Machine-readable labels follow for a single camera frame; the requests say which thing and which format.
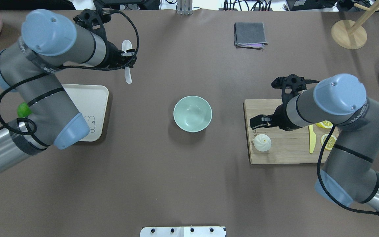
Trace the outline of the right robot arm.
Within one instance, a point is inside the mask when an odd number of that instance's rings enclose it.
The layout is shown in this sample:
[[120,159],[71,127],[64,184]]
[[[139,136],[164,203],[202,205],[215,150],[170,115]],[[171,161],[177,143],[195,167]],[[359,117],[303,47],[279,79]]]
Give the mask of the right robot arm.
[[294,131],[324,120],[340,129],[321,168],[317,162],[316,192],[351,212],[379,216],[379,171],[372,164],[379,153],[379,102],[351,74],[322,81],[291,74],[277,77],[272,87],[282,91],[282,104],[271,115],[249,120],[251,129],[278,127]]

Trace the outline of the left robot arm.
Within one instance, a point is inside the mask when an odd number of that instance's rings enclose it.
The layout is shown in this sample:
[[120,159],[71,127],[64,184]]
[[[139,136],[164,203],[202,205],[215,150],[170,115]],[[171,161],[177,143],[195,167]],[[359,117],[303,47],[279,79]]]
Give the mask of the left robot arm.
[[132,67],[138,48],[119,50],[104,24],[115,9],[83,10],[73,20],[31,11],[17,42],[0,52],[0,173],[43,152],[65,149],[90,133],[56,74],[64,69],[112,71]]

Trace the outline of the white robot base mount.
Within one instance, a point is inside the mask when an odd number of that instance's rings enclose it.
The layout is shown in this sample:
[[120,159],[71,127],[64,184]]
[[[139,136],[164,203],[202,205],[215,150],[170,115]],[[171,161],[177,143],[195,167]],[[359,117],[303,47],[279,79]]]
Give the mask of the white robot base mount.
[[140,237],[226,237],[222,226],[163,226],[144,227]]

